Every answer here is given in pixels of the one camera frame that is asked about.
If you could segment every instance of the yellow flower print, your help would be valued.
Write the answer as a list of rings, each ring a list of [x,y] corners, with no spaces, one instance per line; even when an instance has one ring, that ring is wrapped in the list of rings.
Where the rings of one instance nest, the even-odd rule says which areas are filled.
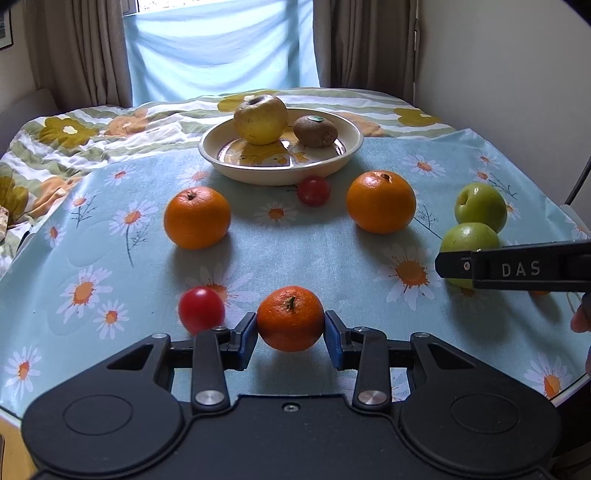
[[[57,141],[62,147],[76,148],[86,145],[90,138],[98,133],[97,129],[86,128],[73,118],[52,116],[45,120],[45,127],[39,133],[39,140],[45,145],[51,145]]]
[[[25,213],[29,201],[29,190],[14,185],[12,177],[0,177],[0,207],[8,210],[8,225],[13,225]]]
[[[235,112],[238,106],[244,101],[247,95],[273,95],[277,90],[256,90],[255,92],[237,93],[223,98],[217,105],[217,109],[223,113]]]
[[[400,115],[398,121],[407,127],[428,127],[441,122],[436,116],[427,115],[417,108],[395,108],[394,113]]]

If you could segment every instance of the light blue tablecloth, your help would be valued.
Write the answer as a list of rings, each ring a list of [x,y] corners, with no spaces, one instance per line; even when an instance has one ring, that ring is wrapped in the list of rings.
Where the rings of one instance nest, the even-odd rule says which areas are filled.
[[[346,213],[351,181],[373,168],[399,173],[417,192],[417,215],[402,232],[366,233]],[[229,326],[274,289],[301,285],[349,326],[379,328],[393,339],[430,332],[553,396],[584,373],[589,337],[569,329],[575,295],[471,296],[434,272],[440,237],[456,224],[456,195],[476,180],[496,186],[508,202],[500,234],[506,244],[580,238],[558,207],[472,131],[436,140],[368,138],[329,177],[331,198],[316,209],[300,204],[293,187],[226,179],[197,150],[95,171],[0,281],[0,404],[20,416],[43,391],[143,337],[188,338],[176,306],[183,291],[199,284],[227,294]],[[183,251],[164,233],[163,212],[179,190],[195,184],[227,198],[232,224],[217,245]],[[392,372],[395,398],[408,395],[402,373]],[[188,398],[188,378],[176,376],[173,392],[181,399]],[[296,354],[260,340],[249,369],[227,378],[233,395],[350,393],[355,373],[334,372],[322,340]]]

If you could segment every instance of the tangerine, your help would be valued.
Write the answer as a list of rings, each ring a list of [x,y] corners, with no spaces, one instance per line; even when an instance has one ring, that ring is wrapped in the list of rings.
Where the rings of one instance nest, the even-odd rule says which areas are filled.
[[[164,212],[164,230],[181,248],[197,250],[218,243],[228,232],[232,214],[228,201],[208,187],[177,193]]]
[[[302,287],[283,287],[262,301],[256,313],[261,338],[282,352],[310,348],[324,332],[324,309],[318,297]]]
[[[386,170],[357,177],[347,192],[349,216],[370,233],[392,233],[405,228],[417,210],[413,188],[400,175]]]

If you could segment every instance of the finger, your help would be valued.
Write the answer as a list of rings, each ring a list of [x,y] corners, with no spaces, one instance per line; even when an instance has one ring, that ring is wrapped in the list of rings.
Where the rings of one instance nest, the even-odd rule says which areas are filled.
[[[570,329],[576,333],[588,332],[589,329],[591,329],[591,322],[589,321],[582,305],[579,306],[577,312],[570,320]]]

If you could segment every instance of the daisy flower pattern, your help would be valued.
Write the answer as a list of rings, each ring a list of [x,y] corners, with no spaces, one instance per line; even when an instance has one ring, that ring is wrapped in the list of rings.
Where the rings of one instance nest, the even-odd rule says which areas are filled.
[[[261,207],[260,211],[255,213],[255,222],[269,227],[287,227],[295,221],[296,216],[297,210],[293,205],[273,202]]]
[[[99,192],[80,192],[76,193],[68,202],[67,209],[72,213],[72,219],[76,221],[76,228],[83,220],[88,220],[92,217],[91,213],[96,210],[95,203],[96,196]]]
[[[488,155],[480,155],[478,157],[478,160],[484,163],[484,168],[486,168],[487,170],[490,168],[496,168],[497,170],[501,168],[501,166],[499,165],[499,161],[494,157],[490,157]]]
[[[432,175],[434,177],[443,177],[445,175],[445,168],[434,160],[425,160],[422,155],[417,155],[414,158],[408,158],[404,164],[410,167],[413,173],[420,173],[423,175]]]
[[[134,266],[134,261],[131,258],[131,250],[147,240],[150,215],[157,211],[158,209],[154,206],[154,202],[150,202],[149,200],[131,202],[127,210],[119,210],[109,223],[111,235],[117,233],[125,235],[127,258],[129,258],[129,263],[132,267]]]
[[[470,173],[474,174],[474,179],[476,181],[489,181],[491,177],[491,173],[484,167],[482,168],[471,168]]]
[[[246,312],[239,304],[246,303],[248,304],[246,308],[253,308],[253,302],[260,298],[257,292],[242,290],[243,286],[254,276],[253,273],[233,278],[237,267],[235,262],[231,263],[228,268],[224,268],[222,263],[218,262],[213,272],[210,272],[207,267],[201,267],[199,281],[193,278],[185,279],[189,288],[204,286],[211,288],[219,295],[226,307],[225,324],[229,328],[235,327]]]
[[[4,371],[13,375],[4,384],[5,387],[12,387],[12,395],[14,398],[19,396],[22,400],[25,390],[29,393],[33,391],[33,382],[31,377],[38,377],[41,375],[39,370],[32,368],[41,360],[41,356],[37,355],[37,349],[33,347],[23,347],[22,352],[13,352],[12,356],[8,358],[8,365],[4,366]]]
[[[107,335],[109,335],[109,338],[112,340],[115,338],[117,331],[125,331],[121,322],[127,322],[129,318],[125,316],[128,311],[124,310],[124,307],[124,303],[119,304],[119,300],[115,300],[114,303],[108,301],[107,304],[104,304],[101,308],[97,309],[97,313],[100,316],[95,318],[93,322],[100,324],[96,331],[100,332],[99,338],[101,340],[104,340]]]
[[[119,168],[109,174],[109,177],[105,180],[105,185],[109,186],[117,186],[120,185],[122,181],[129,178],[129,174],[133,173],[133,167],[125,167]]]
[[[538,362],[532,360],[530,365],[531,368],[524,374],[525,379],[533,382],[533,388],[547,398],[554,398],[568,387],[573,379],[559,356],[556,357],[554,365],[550,366],[548,356],[539,353]]]
[[[507,205],[507,217],[513,220],[519,220],[521,218],[519,209],[512,202],[505,201],[505,203]]]
[[[586,240],[589,238],[587,232],[585,232],[571,217],[566,217],[566,223],[573,226],[573,229],[570,231],[570,236],[573,240]]]
[[[77,313],[82,318],[85,308],[93,309],[99,301],[99,294],[110,293],[113,287],[100,285],[112,272],[104,268],[93,271],[92,265],[83,268],[78,273],[78,282],[69,284],[60,297],[67,297],[67,301],[57,309],[58,314],[64,313],[64,323]]]
[[[199,182],[209,177],[209,172],[202,168],[189,167],[183,173],[177,175],[178,186],[183,189],[196,187]]]
[[[428,251],[417,248],[414,245],[404,249],[400,245],[382,250],[391,261],[378,269],[378,276],[374,282],[394,281],[394,286],[386,296],[386,302],[397,301],[400,297],[408,304],[411,310],[417,310],[417,299],[421,297],[429,300],[435,298],[431,287],[441,286],[441,280],[435,273],[433,263],[427,265]]]
[[[55,248],[59,245],[61,240],[64,238],[66,232],[61,226],[58,226],[55,222],[47,222],[47,230],[45,232],[45,239],[48,240],[49,245]]]

